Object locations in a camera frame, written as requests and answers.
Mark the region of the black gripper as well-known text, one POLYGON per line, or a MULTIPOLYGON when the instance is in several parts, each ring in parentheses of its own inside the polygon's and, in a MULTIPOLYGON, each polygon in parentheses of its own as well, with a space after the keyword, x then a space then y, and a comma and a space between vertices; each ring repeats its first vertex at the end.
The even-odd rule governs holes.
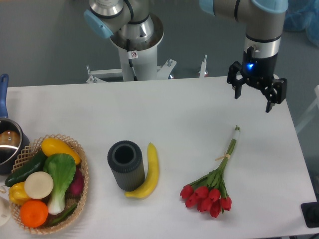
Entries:
POLYGON ((243 53, 242 63, 235 61, 230 65, 227 83, 232 85, 235 91, 235 99, 241 96, 244 84, 261 88, 262 94, 267 99, 266 113, 269 113, 275 104, 280 104, 286 99, 287 79, 274 78, 274 69, 277 61, 277 54, 267 58, 255 58, 243 53))

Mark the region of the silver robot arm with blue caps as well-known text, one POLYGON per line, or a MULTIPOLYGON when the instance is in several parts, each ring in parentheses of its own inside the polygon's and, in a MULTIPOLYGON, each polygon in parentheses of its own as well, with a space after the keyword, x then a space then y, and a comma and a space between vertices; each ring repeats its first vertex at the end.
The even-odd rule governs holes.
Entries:
MULTIPOLYGON (((248 85, 266 97, 267 112, 280 104, 286 98, 287 80, 276 79, 274 69, 288 2, 201 0, 199 6, 211 15, 246 24, 243 59, 230 65, 227 75, 235 97, 248 85)), ((84 18, 98 36, 117 47, 124 81, 159 78, 157 46, 163 38, 163 25, 150 13, 147 0, 91 0, 84 18)))

